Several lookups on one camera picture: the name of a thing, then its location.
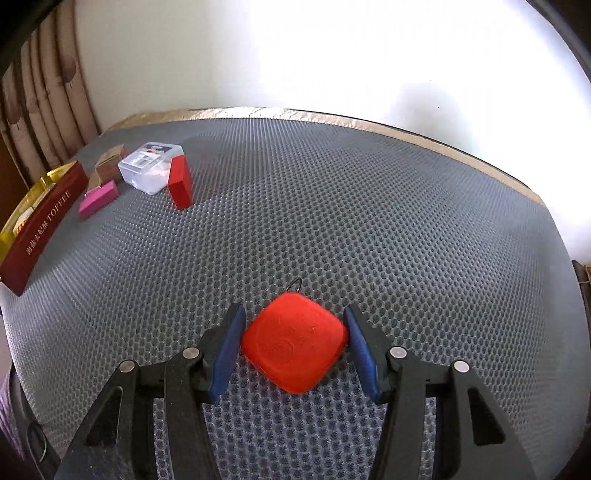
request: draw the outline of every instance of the gray mesh mat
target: gray mesh mat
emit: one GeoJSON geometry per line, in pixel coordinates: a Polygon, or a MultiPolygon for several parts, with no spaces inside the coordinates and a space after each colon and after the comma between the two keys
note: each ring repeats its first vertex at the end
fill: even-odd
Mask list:
{"type": "MultiPolygon", "coordinates": [[[[179,212],[166,191],[123,186],[89,220],[66,216],[21,298],[2,288],[22,386],[60,454],[118,362],[168,359],[235,300],[251,321],[302,276],[304,295],[338,316],[356,300],[421,358],[473,362],[539,478],[563,466],[587,413],[589,335],[543,206],[424,148],[304,122],[114,131],[78,159],[90,171],[109,147],[146,141],[183,146],[195,206],[179,212]]],[[[240,357],[227,392],[206,409],[226,479],[366,478],[384,413],[363,395],[348,354],[304,395],[274,387],[240,357]]]]}

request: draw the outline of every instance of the pink eraser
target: pink eraser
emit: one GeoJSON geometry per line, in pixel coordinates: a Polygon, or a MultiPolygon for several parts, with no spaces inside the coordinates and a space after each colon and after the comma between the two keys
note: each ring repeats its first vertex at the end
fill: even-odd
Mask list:
{"type": "Polygon", "coordinates": [[[102,187],[97,187],[86,192],[86,196],[84,197],[84,200],[82,200],[80,208],[78,208],[80,220],[86,220],[89,216],[94,215],[105,205],[110,204],[118,196],[119,192],[117,191],[117,185],[115,185],[114,180],[111,180],[102,187]]]}

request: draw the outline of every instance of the red silicone object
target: red silicone object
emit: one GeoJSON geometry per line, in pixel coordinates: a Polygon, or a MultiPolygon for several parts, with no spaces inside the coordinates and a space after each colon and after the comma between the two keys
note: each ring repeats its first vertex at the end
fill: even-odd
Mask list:
{"type": "Polygon", "coordinates": [[[184,155],[174,157],[168,174],[168,191],[178,210],[193,204],[191,196],[191,172],[184,155]]]}
{"type": "Polygon", "coordinates": [[[242,352],[275,385],[299,394],[322,379],[347,338],[330,312],[298,293],[284,293],[247,328],[242,352]]]}

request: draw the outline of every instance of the white wall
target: white wall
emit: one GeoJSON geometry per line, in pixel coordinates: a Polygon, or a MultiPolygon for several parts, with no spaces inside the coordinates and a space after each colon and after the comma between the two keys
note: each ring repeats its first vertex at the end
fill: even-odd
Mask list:
{"type": "Polygon", "coordinates": [[[525,0],[77,0],[103,128],[140,111],[285,106],[465,150],[546,202],[591,262],[591,86],[525,0]]]}

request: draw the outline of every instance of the clear plastic box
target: clear plastic box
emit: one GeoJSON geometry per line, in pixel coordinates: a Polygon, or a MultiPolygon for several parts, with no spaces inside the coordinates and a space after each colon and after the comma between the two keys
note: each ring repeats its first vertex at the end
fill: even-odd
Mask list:
{"type": "Polygon", "coordinates": [[[126,183],[148,195],[154,195],[168,183],[170,163],[184,155],[180,145],[149,142],[119,162],[119,170],[126,183]]]}

